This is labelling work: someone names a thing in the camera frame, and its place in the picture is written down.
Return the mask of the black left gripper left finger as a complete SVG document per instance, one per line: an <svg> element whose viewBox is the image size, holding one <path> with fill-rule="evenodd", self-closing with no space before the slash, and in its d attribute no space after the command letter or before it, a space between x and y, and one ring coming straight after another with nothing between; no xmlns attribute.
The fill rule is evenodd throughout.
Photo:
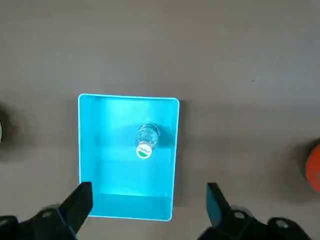
<svg viewBox="0 0 320 240"><path fill-rule="evenodd" d="M0 217L2 240L75 240L93 208L92 183L85 181L60 204L47 206L32 218Z"/></svg>

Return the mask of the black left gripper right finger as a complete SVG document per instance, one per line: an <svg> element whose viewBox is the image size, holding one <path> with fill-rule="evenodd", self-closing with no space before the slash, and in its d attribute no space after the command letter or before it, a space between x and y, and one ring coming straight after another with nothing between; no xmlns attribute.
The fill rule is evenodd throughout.
<svg viewBox="0 0 320 240"><path fill-rule="evenodd" d="M206 185L206 211L211 222L200 240L309 240L293 220L272 217L262 223L241 209L232 209L218 184Z"/></svg>

